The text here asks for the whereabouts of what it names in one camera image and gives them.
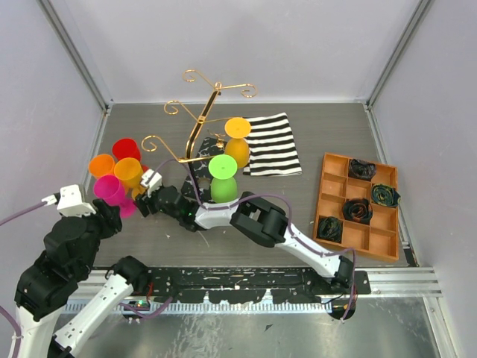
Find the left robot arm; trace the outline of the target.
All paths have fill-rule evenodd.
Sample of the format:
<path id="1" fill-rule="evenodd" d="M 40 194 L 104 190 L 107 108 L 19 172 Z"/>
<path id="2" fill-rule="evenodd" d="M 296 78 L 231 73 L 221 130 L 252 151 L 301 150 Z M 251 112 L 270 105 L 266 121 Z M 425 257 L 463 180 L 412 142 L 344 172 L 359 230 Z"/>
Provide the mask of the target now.
<path id="1" fill-rule="evenodd" d="M 95 199 L 79 215 L 62 215 L 45 249 L 19 278 L 10 357 L 77 357 L 110 311 L 149 287 L 146 265 L 132 256 L 113 265 L 106 283 L 62 328 L 55 325 L 78 284 L 88 278 L 101 240 L 122 229 L 120 208 Z"/>

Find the yellow wine glass cluster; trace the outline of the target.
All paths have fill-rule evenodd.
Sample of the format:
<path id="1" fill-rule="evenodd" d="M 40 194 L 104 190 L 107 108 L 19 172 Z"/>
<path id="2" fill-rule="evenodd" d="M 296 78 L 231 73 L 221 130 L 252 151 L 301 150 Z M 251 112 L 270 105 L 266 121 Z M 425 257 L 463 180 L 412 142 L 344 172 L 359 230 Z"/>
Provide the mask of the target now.
<path id="1" fill-rule="evenodd" d="M 141 163 L 133 157 L 121 159 L 114 168 L 114 175 L 131 191 L 133 200 L 145 192 L 145 188 L 141 185 L 143 174 Z"/>

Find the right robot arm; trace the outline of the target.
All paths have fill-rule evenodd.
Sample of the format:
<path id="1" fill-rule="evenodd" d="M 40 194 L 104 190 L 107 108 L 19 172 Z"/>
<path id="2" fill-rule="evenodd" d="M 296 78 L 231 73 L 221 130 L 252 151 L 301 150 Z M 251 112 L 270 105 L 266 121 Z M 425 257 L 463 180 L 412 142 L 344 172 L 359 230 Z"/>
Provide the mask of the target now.
<path id="1" fill-rule="evenodd" d="M 265 196 L 244 192 L 222 204 L 199 204 L 174 186 L 159 186 L 136 196 L 134 204 L 144 216 L 164 213 L 188 231 L 234 227 L 264 248 L 280 248 L 300 259 L 326 280 L 330 290 L 345 293 L 353 285 L 355 263 L 319 245 L 291 223 L 291 212 L 267 201 Z"/>

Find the green plastic wine glass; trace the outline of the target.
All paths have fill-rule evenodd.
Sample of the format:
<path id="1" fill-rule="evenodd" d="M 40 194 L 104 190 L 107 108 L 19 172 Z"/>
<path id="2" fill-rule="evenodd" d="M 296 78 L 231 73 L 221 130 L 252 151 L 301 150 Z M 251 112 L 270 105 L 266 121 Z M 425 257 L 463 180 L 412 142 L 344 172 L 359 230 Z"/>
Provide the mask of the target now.
<path id="1" fill-rule="evenodd" d="M 230 155 L 220 154 L 210 160 L 208 169 L 212 176 L 212 200 L 217 204 L 235 200 L 238 192 L 234 178 L 238 169 L 235 159 Z"/>

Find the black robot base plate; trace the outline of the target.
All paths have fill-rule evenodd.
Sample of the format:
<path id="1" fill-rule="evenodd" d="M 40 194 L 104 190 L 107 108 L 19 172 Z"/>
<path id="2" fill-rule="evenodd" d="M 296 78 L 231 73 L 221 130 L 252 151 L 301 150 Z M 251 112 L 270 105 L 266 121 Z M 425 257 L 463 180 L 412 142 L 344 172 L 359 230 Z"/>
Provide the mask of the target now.
<path id="1" fill-rule="evenodd" d="M 156 267 L 147 273 L 146 284 L 134 292 L 155 302 L 172 297 L 173 302 L 201 304 L 259 303 L 270 293 L 274 304 L 321 303 L 326 296 L 344 297 L 350 293 L 312 268 L 239 267 Z"/>

